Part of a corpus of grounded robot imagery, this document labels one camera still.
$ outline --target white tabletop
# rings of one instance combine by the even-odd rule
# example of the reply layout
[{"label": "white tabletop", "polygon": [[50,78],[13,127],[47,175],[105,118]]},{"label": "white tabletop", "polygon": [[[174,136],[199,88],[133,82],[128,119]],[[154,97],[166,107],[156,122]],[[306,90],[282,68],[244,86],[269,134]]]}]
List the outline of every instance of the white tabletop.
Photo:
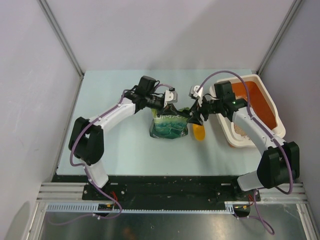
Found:
[{"label": "white tabletop", "polygon": [[[112,107],[124,89],[131,89],[147,75],[170,84],[178,92],[177,109],[191,107],[194,100],[188,96],[192,85],[200,85],[218,69],[206,70],[113,70],[87,71],[72,116],[58,175],[84,175],[81,167],[69,163],[69,139],[78,117],[90,118]],[[249,69],[233,70],[239,75]],[[204,86],[206,92],[218,79],[228,78],[223,73],[213,77]],[[110,175],[242,175],[257,169],[261,156],[256,148],[234,148],[228,145],[217,117],[212,115],[204,124],[205,140],[197,141],[192,126],[189,134],[178,139],[158,139],[149,135],[152,114],[149,108],[128,117],[104,136],[102,162]]]}]

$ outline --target yellow object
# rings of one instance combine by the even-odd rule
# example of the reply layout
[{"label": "yellow object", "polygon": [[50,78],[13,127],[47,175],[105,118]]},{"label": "yellow object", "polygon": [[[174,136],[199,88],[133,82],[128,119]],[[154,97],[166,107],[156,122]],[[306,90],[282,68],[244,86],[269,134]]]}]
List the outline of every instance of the yellow object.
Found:
[{"label": "yellow object", "polygon": [[198,141],[203,141],[206,136],[205,126],[192,124],[193,135]]}]

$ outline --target white wall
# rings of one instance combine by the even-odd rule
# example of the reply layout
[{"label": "white wall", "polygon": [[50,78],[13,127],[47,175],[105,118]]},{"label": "white wall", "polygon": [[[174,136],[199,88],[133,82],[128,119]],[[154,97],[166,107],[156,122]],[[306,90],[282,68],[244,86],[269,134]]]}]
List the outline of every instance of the white wall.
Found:
[{"label": "white wall", "polygon": [[262,80],[286,127],[286,140],[300,147],[301,179],[320,225],[320,1],[309,0]]},{"label": "white wall", "polygon": [[48,0],[86,70],[257,70],[293,0]]},{"label": "white wall", "polygon": [[0,239],[18,240],[53,169],[79,77],[36,0],[1,1],[0,33]]}]

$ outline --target green plastic bag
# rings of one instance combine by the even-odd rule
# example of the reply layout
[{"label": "green plastic bag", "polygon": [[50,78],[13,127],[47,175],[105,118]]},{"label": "green plastic bag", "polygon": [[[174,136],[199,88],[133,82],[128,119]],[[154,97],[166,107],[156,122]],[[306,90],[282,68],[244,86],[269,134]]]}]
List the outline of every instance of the green plastic bag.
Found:
[{"label": "green plastic bag", "polygon": [[150,137],[156,139],[176,139],[188,135],[187,118],[175,115],[157,116],[157,110],[152,109],[153,120],[150,126]]}]

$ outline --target robotic arm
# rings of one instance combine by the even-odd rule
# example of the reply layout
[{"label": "robotic arm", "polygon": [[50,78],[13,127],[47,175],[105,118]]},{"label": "robotic arm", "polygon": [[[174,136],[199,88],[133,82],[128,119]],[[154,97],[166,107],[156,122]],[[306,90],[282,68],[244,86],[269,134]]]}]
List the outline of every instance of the robotic arm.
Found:
[{"label": "robotic arm", "polygon": [[[222,114],[241,127],[257,146],[262,158],[256,171],[234,179],[232,185],[236,193],[261,187],[270,189],[289,182],[291,176],[293,179],[299,177],[298,145],[294,142],[287,143],[275,135],[257,117],[254,110],[248,107],[244,99],[236,99],[229,81],[214,85],[217,99],[211,100],[203,96],[202,87],[192,87],[189,96],[195,99],[195,103],[190,110],[183,111],[178,111],[173,105],[178,101],[178,94],[173,87],[166,90],[162,96],[155,93],[159,85],[159,83],[156,84],[157,82],[151,77],[143,76],[139,84],[128,90],[119,104],[110,109],[109,113],[107,111],[105,115],[101,114],[90,119],[79,117],[75,121],[68,147],[71,150],[76,139],[79,138],[74,155],[85,165],[99,188],[109,180],[100,161],[104,153],[104,133],[145,107],[157,109],[159,115],[186,117],[188,123],[197,125],[203,125],[210,114]],[[86,133],[80,136],[83,129],[90,124]],[[288,159],[291,174],[285,158]]]}]

